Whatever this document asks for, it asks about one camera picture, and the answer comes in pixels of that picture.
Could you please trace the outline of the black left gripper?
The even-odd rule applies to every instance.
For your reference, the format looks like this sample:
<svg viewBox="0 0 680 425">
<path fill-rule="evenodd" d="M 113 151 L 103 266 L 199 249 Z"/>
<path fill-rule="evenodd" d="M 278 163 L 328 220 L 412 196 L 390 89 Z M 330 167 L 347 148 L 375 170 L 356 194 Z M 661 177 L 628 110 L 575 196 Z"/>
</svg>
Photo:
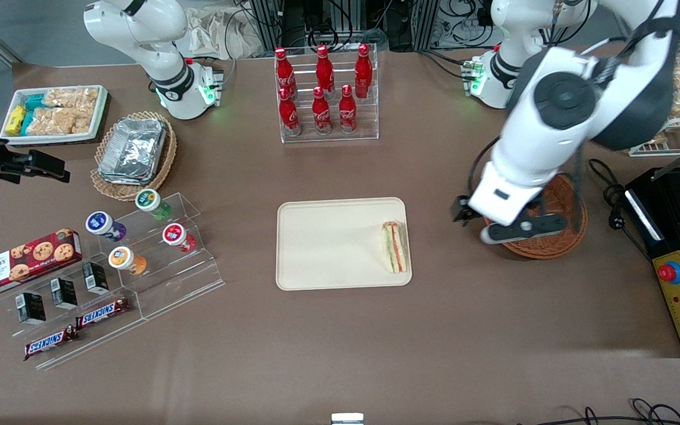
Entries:
<svg viewBox="0 0 680 425">
<path fill-rule="evenodd" d="M 462 227 L 466 226 L 470 220 L 478 218 L 478 212 L 470 207 L 469 201 L 468 196 L 457 196 L 451 205 L 451 219 Z"/>
</svg>

